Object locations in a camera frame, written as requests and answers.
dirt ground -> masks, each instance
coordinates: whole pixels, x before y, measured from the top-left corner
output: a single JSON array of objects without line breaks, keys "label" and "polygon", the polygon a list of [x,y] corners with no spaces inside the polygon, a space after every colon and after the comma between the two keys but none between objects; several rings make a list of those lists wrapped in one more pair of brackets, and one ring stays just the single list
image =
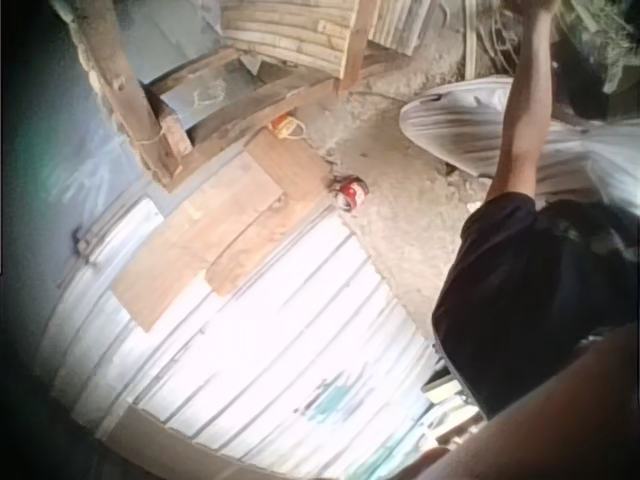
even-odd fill
[{"label": "dirt ground", "polygon": [[[336,175],[355,174],[369,186],[365,204],[345,220],[426,337],[432,335],[431,314],[462,224],[487,188],[461,172],[451,173],[398,125],[407,101],[462,79],[462,1],[446,3],[448,12],[438,7],[407,68],[356,86],[346,99],[297,112],[307,125],[308,141],[334,165]],[[478,56],[477,76],[494,73],[480,46]]]}]

red can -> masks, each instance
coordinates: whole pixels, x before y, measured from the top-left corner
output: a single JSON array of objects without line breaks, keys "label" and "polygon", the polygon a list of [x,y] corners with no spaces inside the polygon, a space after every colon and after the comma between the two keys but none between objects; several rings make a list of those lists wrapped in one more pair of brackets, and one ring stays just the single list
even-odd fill
[{"label": "red can", "polygon": [[369,195],[369,187],[364,180],[351,176],[341,178],[334,184],[333,200],[336,206],[345,212],[353,212]]}]

man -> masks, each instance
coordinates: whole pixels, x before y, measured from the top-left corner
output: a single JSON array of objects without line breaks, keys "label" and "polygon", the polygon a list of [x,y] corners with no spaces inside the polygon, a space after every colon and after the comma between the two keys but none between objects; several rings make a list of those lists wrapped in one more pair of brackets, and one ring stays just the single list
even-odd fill
[{"label": "man", "polygon": [[[433,315],[450,369],[489,424],[453,453],[427,452],[399,479],[616,478],[632,475],[630,468],[637,473],[640,224],[629,209],[638,198],[630,188],[608,197],[625,200],[618,202],[625,208],[557,200],[567,193],[586,198],[597,178],[587,175],[593,168],[576,161],[584,146],[580,132],[575,138],[566,131],[549,135],[549,43],[558,3],[522,2],[520,63],[497,169],[487,172],[495,174],[486,201],[463,227]],[[458,96],[452,109],[450,98],[431,92],[405,108],[401,124],[433,153],[447,158],[448,148],[457,145],[466,161],[475,158],[485,162],[480,168],[489,168],[495,109],[485,107],[496,99],[481,97]],[[473,130],[465,122],[469,109],[476,109],[477,119],[479,105],[487,121]],[[449,109],[446,120],[434,115],[443,108]],[[433,128],[443,121],[451,128]],[[632,130],[624,130],[629,125]],[[621,130],[626,145],[637,146],[637,125]],[[452,132],[461,136],[452,138]],[[475,146],[465,144],[469,138]],[[640,149],[625,155],[623,170],[637,182]],[[541,184],[543,200],[557,201],[537,211]],[[635,186],[640,195],[640,184]]]}]

white corrugated metal wall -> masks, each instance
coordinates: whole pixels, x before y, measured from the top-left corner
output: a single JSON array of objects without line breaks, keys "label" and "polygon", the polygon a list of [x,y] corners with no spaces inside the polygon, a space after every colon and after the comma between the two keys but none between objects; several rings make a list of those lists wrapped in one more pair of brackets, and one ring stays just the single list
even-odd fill
[{"label": "white corrugated metal wall", "polygon": [[267,470],[371,477],[428,409],[436,355],[338,215],[227,298],[194,280],[145,333],[108,287],[161,221],[141,200],[70,284],[37,360],[53,394],[100,438],[133,405]]}]

black shirt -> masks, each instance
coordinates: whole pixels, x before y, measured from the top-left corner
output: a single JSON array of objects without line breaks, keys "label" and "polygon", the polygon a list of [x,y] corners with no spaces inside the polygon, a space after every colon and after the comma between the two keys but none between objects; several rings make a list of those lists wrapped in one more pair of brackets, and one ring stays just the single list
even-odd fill
[{"label": "black shirt", "polygon": [[465,223],[433,315],[450,368],[491,418],[558,373],[594,332],[637,322],[638,218],[503,194]]}]

